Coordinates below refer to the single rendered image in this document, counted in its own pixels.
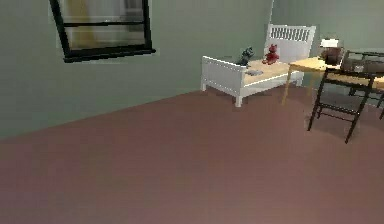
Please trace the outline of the white bed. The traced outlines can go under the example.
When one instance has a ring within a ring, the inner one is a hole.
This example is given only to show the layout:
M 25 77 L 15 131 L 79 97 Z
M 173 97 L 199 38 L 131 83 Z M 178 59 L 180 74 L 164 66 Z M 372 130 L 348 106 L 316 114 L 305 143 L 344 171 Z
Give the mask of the white bed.
M 207 86 L 225 92 L 236 98 L 236 107 L 250 95 L 263 92 L 286 83 L 289 64 L 309 57 L 315 26 L 289 26 L 269 24 L 264 46 L 268 53 L 271 44 L 277 45 L 279 59 L 272 65 L 263 64 L 261 59 L 251 60 L 247 66 L 203 56 L 201 60 L 201 90 Z M 247 70 L 261 70 L 263 74 L 250 76 Z M 290 83 L 302 85 L 304 73 L 294 71 Z

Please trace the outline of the grey teddy bear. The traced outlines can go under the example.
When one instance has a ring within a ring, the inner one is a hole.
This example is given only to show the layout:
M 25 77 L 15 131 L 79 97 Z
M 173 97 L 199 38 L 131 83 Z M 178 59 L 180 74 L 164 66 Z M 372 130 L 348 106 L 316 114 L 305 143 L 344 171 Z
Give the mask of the grey teddy bear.
M 247 66 L 250 59 L 254 56 L 254 51 L 251 46 L 247 47 L 241 54 L 241 57 L 236 62 L 237 65 Z

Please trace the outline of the red teddy bear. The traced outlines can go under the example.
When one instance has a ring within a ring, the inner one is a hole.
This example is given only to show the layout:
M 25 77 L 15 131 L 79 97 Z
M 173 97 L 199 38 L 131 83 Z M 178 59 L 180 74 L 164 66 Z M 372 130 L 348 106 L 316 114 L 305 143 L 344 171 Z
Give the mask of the red teddy bear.
M 269 52 L 265 55 L 265 59 L 262 61 L 263 64 L 272 65 L 279 59 L 277 54 L 277 45 L 271 44 L 269 47 Z

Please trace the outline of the black framed window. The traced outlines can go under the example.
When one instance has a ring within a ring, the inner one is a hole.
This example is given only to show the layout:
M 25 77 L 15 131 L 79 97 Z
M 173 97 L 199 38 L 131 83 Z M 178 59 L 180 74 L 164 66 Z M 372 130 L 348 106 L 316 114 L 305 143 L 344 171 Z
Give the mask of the black framed window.
M 65 63 L 154 54 L 150 0 L 49 0 Z

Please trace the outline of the yellow wooden table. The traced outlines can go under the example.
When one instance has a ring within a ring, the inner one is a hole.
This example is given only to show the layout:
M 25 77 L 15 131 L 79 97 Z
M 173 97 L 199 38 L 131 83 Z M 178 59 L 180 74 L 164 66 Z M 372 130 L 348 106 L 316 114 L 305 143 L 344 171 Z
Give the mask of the yellow wooden table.
M 288 76 L 285 83 L 285 90 L 281 100 L 281 104 L 284 105 L 286 98 L 289 93 L 289 83 L 291 80 L 292 73 L 294 71 L 299 72 L 313 72 L 313 73 L 323 73 L 327 68 L 332 68 L 332 65 L 327 65 L 324 61 L 320 60 L 318 57 L 311 57 L 289 64 Z

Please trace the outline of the black chair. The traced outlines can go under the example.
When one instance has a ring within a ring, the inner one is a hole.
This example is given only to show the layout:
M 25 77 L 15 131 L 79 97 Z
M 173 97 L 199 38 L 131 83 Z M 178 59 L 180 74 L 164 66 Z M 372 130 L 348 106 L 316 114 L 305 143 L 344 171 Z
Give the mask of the black chair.
M 373 60 L 384 62 L 384 52 L 346 51 L 344 59 Z M 339 68 L 327 68 L 322 76 L 307 130 L 312 129 L 315 119 L 322 115 L 350 123 L 345 143 L 348 143 L 357 122 L 372 93 L 384 95 L 384 87 L 377 81 L 384 73 L 353 72 Z

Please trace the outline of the brown box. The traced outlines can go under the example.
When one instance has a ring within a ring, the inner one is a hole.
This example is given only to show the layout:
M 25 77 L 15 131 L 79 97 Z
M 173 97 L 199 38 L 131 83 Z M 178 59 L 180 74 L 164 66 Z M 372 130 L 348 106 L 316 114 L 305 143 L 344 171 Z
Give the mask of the brown box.
M 341 69 L 353 72 L 384 73 L 384 62 L 373 60 L 344 59 Z

